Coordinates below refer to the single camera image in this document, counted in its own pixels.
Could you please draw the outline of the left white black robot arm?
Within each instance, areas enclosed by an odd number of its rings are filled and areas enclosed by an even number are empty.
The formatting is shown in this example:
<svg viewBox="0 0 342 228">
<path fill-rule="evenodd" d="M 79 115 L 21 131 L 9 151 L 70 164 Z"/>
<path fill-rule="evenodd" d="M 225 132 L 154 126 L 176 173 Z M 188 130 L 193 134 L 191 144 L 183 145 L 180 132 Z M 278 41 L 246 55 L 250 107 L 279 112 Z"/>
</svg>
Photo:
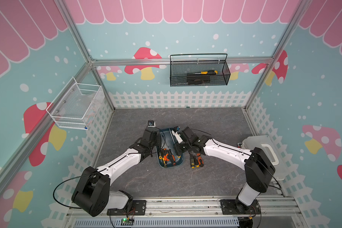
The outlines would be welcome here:
<svg viewBox="0 0 342 228">
<path fill-rule="evenodd" d="M 112 183 L 128 169 L 142 162 L 148 156 L 153 156 L 154 148 L 161 149 L 165 145 L 165 135 L 156 127 L 146 127 L 143 136 L 136 140 L 129 148 L 114 160 L 93 168 L 84 169 L 81 176 L 64 180 L 57 185 L 52 193 L 54 201 L 69 209 L 82 209 L 90 216 L 96 217 L 105 209 L 120 210 L 126 219 L 135 212 L 133 197 L 125 191 L 110 191 Z M 79 179 L 68 206 L 61 203 L 55 196 L 57 188 L 66 183 Z"/>
</svg>

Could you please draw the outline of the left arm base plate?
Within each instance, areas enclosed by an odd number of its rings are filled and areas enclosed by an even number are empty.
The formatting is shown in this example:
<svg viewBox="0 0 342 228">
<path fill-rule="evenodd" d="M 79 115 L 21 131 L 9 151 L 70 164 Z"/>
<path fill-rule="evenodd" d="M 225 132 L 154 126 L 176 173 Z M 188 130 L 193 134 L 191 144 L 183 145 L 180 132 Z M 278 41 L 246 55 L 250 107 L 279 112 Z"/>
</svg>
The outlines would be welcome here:
<svg viewBox="0 0 342 228">
<path fill-rule="evenodd" d="M 133 216 L 133 215 L 144 216 L 146 203 L 147 203 L 146 200 L 132 200 L 132 202 L 126 203 L 126 205 L 122 209 L 108 209 L 107 215 L 108 216 Z"/>
</svg>

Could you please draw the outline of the black red screwdriver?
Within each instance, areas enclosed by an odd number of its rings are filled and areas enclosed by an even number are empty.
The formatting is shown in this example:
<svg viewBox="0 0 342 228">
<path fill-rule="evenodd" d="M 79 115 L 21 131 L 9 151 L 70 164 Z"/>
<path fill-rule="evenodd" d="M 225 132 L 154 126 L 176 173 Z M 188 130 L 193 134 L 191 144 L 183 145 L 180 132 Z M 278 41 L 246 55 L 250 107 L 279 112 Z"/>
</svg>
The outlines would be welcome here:
<svg viewBox="0 0 342 228">
<path fill-rule="evenodd" d="M 199 167 L 203 167 L 204 166 L 204 161 L 203 158 L 201 157 L 201 154 L 197 154 L 197 156 L 199 157 Z"/>
</svg>

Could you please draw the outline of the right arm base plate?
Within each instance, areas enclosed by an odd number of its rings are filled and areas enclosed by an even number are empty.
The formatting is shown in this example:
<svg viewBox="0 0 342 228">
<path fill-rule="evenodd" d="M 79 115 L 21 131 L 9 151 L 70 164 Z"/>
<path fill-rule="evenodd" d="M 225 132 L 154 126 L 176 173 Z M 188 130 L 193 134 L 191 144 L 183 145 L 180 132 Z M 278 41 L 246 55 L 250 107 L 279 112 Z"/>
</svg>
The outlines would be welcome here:
<svg viewBox="0 0 342 228">
<path fill-rule="evenodd" d="M 236 199 L 222 199 L 219 201 L 223 215 L 257 215 L 261 213 L 258 201 L 255 199 L 250 206 L 246 206 Z"/>
</svg>

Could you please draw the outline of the teal plastic storage box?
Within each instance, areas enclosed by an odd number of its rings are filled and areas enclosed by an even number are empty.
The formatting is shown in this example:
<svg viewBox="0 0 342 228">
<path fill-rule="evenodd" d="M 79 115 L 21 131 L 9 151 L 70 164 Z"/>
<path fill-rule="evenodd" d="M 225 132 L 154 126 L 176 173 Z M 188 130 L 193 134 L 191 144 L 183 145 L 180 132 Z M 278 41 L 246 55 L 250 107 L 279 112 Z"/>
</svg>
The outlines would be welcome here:
<svg viewBox="0 0 342 228">
<path fill-rule="evenodd" d="M 161 146 L 157 146 L 158 163 L 162 168 L 180 166 L 184 161 L 179 142 L 172 128 L 160 129 Z"/>
</svg>

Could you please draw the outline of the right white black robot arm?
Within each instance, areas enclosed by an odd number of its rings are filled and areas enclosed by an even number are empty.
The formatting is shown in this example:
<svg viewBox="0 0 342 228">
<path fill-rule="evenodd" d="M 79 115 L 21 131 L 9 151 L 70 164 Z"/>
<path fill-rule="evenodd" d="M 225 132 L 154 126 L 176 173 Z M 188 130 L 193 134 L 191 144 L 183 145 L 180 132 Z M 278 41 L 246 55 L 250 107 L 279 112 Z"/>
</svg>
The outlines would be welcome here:
<svg viewBox="0 0 342 228">
<path fill-rule="evenodd" d="M 245 172 L 246 183 L 235 200 L 240 211 L 247 210 L 258 195 L 265 193 L 274 178 L 275 167 L 261 146 L 252 150 L 241 149 L 218 142 L 209 135 L 198 137 L 189 127 L 183 130 L 175 127 L 172 134 L 181 152 L 188 152 L 196 158 L 199 158 L 198 154 L 220 158 Z"/>
</svg>

